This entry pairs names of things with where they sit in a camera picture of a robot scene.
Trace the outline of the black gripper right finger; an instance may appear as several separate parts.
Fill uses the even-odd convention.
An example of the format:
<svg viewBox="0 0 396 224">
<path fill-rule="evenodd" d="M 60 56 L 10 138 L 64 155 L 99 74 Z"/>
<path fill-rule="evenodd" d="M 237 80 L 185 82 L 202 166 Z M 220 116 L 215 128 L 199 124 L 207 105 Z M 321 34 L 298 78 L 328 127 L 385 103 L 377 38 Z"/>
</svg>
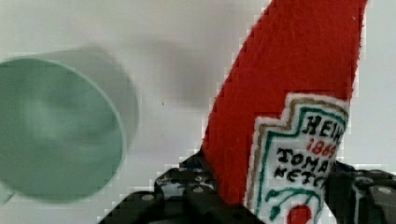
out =
<svg viewBox="0 0 396 224">
<path fill-rule="evenodd" d="M 337 161 L 325 189 L 337 224 L 396 224 L 396 179 L 391 173 L 357 170 Z"/>
</svg>

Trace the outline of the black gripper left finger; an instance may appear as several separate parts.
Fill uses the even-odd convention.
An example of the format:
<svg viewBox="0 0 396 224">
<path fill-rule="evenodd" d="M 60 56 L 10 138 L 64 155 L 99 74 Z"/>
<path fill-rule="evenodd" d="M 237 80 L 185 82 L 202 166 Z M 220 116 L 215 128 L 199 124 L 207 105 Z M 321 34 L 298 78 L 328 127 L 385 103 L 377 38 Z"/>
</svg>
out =
<svg viewBox="0 0 396 224">
<path fill-rule="evenodd" d="M 154 182 L 155 192 L 161 193 L 165 200 L 181 197 L 188 187 L 198 186 L 218 190 L 216 176 L 201 150 L 160 175 Z"/>
</svg>

